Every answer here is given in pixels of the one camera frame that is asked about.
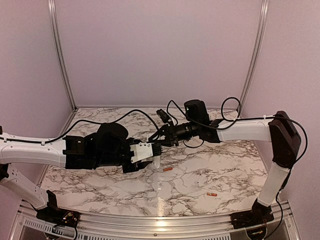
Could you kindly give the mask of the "white remote control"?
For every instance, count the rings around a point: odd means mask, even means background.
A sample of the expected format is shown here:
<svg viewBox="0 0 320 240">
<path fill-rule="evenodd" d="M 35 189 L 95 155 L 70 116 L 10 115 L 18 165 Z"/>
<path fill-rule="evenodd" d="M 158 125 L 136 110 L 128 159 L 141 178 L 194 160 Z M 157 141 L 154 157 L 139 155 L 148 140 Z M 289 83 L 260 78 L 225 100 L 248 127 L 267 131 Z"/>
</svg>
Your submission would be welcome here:
<svg viewBox="0 0 320 240">
<path fill-rule="evenodd" d="M 154 144 L 154 143 L 158 144 L 158 142 L 156 140 L 157 136 L 155 136 L 155 137 L 151 137 L 151 136 L 152 136 L 152 134 L 148 133 L 147 134 L 147 140 L 149 142 L 151 142 L 152 144 Z M 148 158 L 148 161 L 150 162 L 150 164 L 148 165 L 147 168 L 151 169 L 151 170 L 157 170 L 157 169 L 160 168 L 160 165 L 161 165 L 161 163 L 160 163 L 161 156 L 160 155 L 155 156 L 155 154 L 153 153 L 153 155 Z"/>
</svg>

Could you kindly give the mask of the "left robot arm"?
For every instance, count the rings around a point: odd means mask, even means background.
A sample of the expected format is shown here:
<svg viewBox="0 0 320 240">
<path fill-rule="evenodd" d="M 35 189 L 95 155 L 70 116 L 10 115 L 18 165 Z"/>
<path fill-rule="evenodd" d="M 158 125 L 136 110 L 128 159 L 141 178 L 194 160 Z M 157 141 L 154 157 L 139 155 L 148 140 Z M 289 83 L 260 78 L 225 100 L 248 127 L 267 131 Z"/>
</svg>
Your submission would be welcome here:
<svg viewBox="0 0 320 240">
<path fill-rule="evenodd" d="M 85 137 L 66 135 L 61 139 L 18 139 L 8 133 L 0 136 L 0 184 L 28 201 L 53 223 L 63 219 L 63 211 L 55 198 L 25 177 L 17 163 L 56 166 L 70 170 L 94 170 L 99 167 L 122 167 L 124 173 L 143 169 L 153 157 L 161 155 L 156 143 L 136 141 L 128 137 L 125 127 L 104 123 Z"/>
</svg>

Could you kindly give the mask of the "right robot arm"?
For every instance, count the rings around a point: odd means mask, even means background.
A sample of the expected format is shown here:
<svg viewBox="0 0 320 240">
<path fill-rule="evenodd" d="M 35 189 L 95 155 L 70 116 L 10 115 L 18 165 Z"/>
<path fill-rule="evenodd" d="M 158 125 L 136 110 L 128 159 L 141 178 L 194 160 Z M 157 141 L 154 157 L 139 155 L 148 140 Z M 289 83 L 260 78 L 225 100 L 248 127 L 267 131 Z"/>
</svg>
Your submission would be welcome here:
<svg viewBox="0 0 320 240">
<path fill-rule="evenodd" d="M 300 152 L 301 125 L 280 110 L 274 115 L 210 120 L 208 115 L 186 114 L 187 122 L 174 125 L 166 118 L 165 124 L 149 140 L 171 147 L 180 141 L 199 137 L 203 142 L 218 144 L 228 141 L 253 141 L 257 146 L 268 176 L 254 208 L 247 219 L 258 224 L 267 216 L 267 209 L 286 186 L 292 168 L 303 156 Z"/>
</svg>

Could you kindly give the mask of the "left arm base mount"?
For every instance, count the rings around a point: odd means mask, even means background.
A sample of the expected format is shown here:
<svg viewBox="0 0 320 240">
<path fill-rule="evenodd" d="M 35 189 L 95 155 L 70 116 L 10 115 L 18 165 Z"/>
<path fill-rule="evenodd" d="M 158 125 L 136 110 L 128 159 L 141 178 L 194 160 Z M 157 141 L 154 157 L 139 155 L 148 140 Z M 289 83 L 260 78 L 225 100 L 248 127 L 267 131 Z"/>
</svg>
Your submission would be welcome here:
<svg viewBox="0 0 320 240">
<path fill-rule="evenodd" d="M 76 228 L 79 222 L 80 213 L 67 209 L 60 209 L 58 211 L 41 209 L 37 211 L 36 218 L 57 226 Z"/>
</svg>

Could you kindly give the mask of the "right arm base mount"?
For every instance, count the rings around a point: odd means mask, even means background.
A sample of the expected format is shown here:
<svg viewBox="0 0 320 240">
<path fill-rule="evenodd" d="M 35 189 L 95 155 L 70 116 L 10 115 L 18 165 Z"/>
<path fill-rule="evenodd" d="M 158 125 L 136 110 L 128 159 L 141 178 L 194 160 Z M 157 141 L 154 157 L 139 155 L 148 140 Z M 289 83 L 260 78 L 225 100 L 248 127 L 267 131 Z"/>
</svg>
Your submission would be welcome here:
<svg viewBox="0 0 320 240">
<path fill-rule="evenodd" d="M 231 224 L 234 229 L 241 229 L 252 227 L 260 224 L 265 224 L 274 220 L 272 213 L 267 212 L 266 214 L 254 213 L 252 210 L 235 212 L 230 215 Z"/>
</svg>

